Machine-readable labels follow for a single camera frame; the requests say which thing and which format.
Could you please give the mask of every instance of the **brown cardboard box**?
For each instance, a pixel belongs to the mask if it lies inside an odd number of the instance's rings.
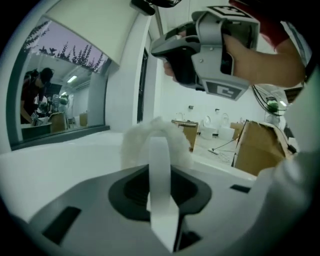
[[[88,124],[88,114],[87,113],[80,114],[79,119],[80,119],[80,126],[87,126],[87,124]]]
[[[241,133],[242,129],[244,128],[244,124],[242,123],[235,123],[235,122],[232,122],[230,124],[230,128],[234,129],[234,134],[233,134],[233,137],[232,139],[236,139],[238,138],[239,134]]]
[[[186,139],[190,142],[189,150],[193,152],[195,143],[196,143],[199,124],[197,122],[183,122],[183,121],[176,121],[176,120],[172,120],[172,123],[177,125],[179,128],[183,130],[183,133]]]
[[[49,122],[51,124],[51,132],[52,133],[57,133],[57,132],[62,132],[66,129],[65,127],[65,114],[64,113],[53,113],[50,118]]]
[[[258,176],[263,169],[275,167],[291,158],[287,137],[272,124],[246,121],[235,149],[234,167]]]

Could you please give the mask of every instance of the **white surface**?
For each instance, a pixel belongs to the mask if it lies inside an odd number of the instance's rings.
[[[100,73],[92,73],[87,99],[87,125],[98,126],[105,123],[105,93],[109,63],[104,63]]]
[[[150,46],[151,46],[151,38],[150,38],[150,35],[148,33],[147,36],[146,36],[145,46],[144,46],[147,53],[150,53]]]
[[[83,37],[119,65],[138,13],[129,3],[130,0],[61,0],[46,16]]]
[[[297,150],[297,152],[300,151],[299,145],[298,145],[298,143],[297,143],[296,138],[291,138],[291,137],[290,137],[290,138],[288,139],[288,143],[289,143],[289,145],[292,145],[293,147],[295,147],[295,149]]]
[[[38,126],[33,126],[31,123],[22,123],[20,125],[21,129],[28,129],[28,128],[36,128],[36,127],[41,127],[41,126],[49,126],[51,125],[52,122],[48,122],[46,124],[38,125]]]
[[[79,182],[120,171],[122,140],[122,133],[103,131],[68,142],[0,155],[0,193],[8,210],[29,221],[38,210]],[[207,141],[197,137],[196,143],[192,154],[193,169],[252,181],[256,179],[228,166],[207,150],[208,147],[222,145],[222,141],[212,140],[207,145]],[[35,155],[38,156],[37,164],[31,160]]]
[[[150,16],[137,16],[126,40],[120,67],[114,63],[109,67],[105,123],[115,132],[124,132],[137,123],[141,65],[150,20]]]
[[[157,24],[156,15],[153,15],[151,17],[149,33],[150,33],[150,36],[151,36],[151,42],[157,40],[160,37],[160,32],[159,32],[159,27],[158,27],[158,24]]]
[[[143,121],[151,121],[160,115],[161,86],[164,73],[163,61],[152,56],[148,57],[143,98]]]
[[[188,106],[194,106],[193,110],[188,110]],[[237,101],[233,101],[183,87],[174,82],[172,77],[164,76],[161,115],[165,121],[174,119],[176,113],[182,112],[184,119],[200,123],[206,115],[213,118],[215,109],[220,109],[220,113],[227,113],[231,123],[238,122],[240,118],[263,122],[265,117],[265,111],[260,107],[251,88]]]
[[[206,115],[205,118],[202,120],[204,127],[211,127],[211,117]]]
[[[217,137],[214,137],[212,140],[206,140],[201,136],[197,136],[195,139],[195,146],[193,149],[192,157],[194,158],[194,156],[197,156],[206,158],[207,160],[211,161],[213,165],[216,162],[219,162],[227,166],[231,166],[237,142],[234,140],[229,144],[222,146],[228,142],[230,142],[230,140],[225,140]],[[220,151],[220,156],[208,151],[208,149],[216,149],[218,147],[220,147],[218,149]]]
[[[219,135],[218,135],[218,137],[219,137],[221,140],[231,141],[231,140],[232,140],[232,137],[234,136],[234,134],[235,134],[235,129],[230,128],[230,127],[221,127],[221,128],[219,129]]]
[[[151,137],[148,143],[151,229],[172,253],[177,236],[179,208],[171,197],[169,146],[166,137]]]
[[[88,110],[89,87],[77,90],[73,94],[73,117],[77,117]]]
[[[200,136],[205,140],[212,140],[213,134],[215,133],[216,129],[209,128],[209,127],[202,127]]]
[[[24,20],[20,22],[14,34],[9,39],[6,47],[2,51],[0,58],[0,154],[11,151],[6,122],[6,103],[7,92],[10,80],[10,75],[17,59],[18,53],[21,50],[26,38],[31,30],[36,26],[41,16],[58,0],[47,0],[39,2],[33,10],[31,10]]]

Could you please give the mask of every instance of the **hand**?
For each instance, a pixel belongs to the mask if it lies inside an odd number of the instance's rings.
[[[182,31],[180,33],[178,33],[179,36],[181,36],[182,38],[186,37],[187,36],[187,32],[186,31]],[[164,67],[164,73],[169,76],[169,77],[172,77],[173,81],[175,82],[178,82],[176,77],[175,77],[175,73],[174,71],[172,70],[171,68],[171,65],[169,62],[165,62],[163,64],[163,67]]]
[[[254,84],[255,73],[252,68],[253,50],[246,48],[238,39],[223,34],[226,51],[233,57],[233,76],[246,79]]]
[[[164,67],[164,73],[169,77],[173,77],[173,81],[177,82],[177,79],[176,79],[175,74],[174,74],[174,72],[173,72],[173,70],[171,68],[170,63],[169,62],[165,62],[163,64],[163,67]]]

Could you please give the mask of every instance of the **person in red shirt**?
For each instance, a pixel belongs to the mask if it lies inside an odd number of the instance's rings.
[[[20,120],[21,124],[32,124],[31,115],[38,108],[35,104],[35,98],[38,97],[38,102],[41,102],[45,92],[46,86],[50,84],[53,77],[53,71],[46,67],[40,73],[36,70],[27,73],[22,87],[21,101],[20,101]]]
[[[248,80],[251,85],[270,84],[289,88],[301,83],[305,79],[305,67],[280,21],[236,0],[230,0],[229,3],[260,22],[260,34],[277,53],[248,49],[236,38],[223,34],[226,51],[234,59],[233,75]],[[164,63],[164,71],[175,80],[168,62]]]

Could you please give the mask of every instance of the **window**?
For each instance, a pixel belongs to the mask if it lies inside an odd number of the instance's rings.
[[[68,140],[72,131],[106,128],[110,63],[83,38],[41,18],[25,40],[10,76],[6,119],[12,149],[35,140],[45,144],[46,137],[52,142],[57,134],[66,134],[63,140]]]

